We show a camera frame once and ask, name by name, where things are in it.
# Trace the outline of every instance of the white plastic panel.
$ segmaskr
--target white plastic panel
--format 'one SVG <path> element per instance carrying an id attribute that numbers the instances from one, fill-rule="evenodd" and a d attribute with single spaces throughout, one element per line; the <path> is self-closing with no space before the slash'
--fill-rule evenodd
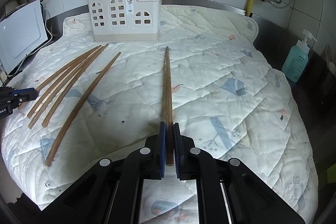
<path id="1" fill-rule="evenodd" d="M 0 22 L 0 60 L 10 73 L 35 48 L 47 40 L 40 0 L 34 1 Z"/>

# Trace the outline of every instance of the quilted mat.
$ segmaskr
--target quilted mat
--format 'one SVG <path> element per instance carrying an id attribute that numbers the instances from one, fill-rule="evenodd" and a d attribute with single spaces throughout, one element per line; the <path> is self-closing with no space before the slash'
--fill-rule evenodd
<path id="1" fill-rule="evenodd" d="M 253 19 L 231 12 L 162 6 L 160 39 L 110 43 L 68 92 L 48 127 L 41 122 L 52 105 L 28 129 L 26 115 L 34 102 L 2 121 L 1 151 L 11 177 L 44 209 L 100 158 L 122 159 L 142 147 L 164 120 L 163 67 L 169 46 L 173 115 L 181 134 L 215 158 L 241 159 L 306 223 L 312 222 L 318 179 L 311 145 L 284 74 L 253 47 L 257 34 Z M 37 87 L 96 45 L 89 14 L 67 18 L 62 38 L 41 49 L 9 85 Z M 46 167 L 44 160 L 68 115 L 119 51 Z M 140 221 L 198 223 L 195 182 L 178 181 L 174 167 L 166 168 L 161 181 L 145 181 Z"/>

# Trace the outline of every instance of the soap dispenser bottle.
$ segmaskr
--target soap dispenser bottle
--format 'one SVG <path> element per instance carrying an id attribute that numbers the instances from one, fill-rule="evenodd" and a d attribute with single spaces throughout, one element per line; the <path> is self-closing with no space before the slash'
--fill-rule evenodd
<path id="1" fill-rule="evenodd" d="M 302 41 L 298 40 L 296 45 L 291 48 L 281 69 L 286 77 L 294 83 L 298 81 L 308 63 L 310 48 L 307 46 L 307 38 L 317 42 L 315 37 L 307 30 L 303 30 L 303 34 L 305 35 L 305 39 Z"/>

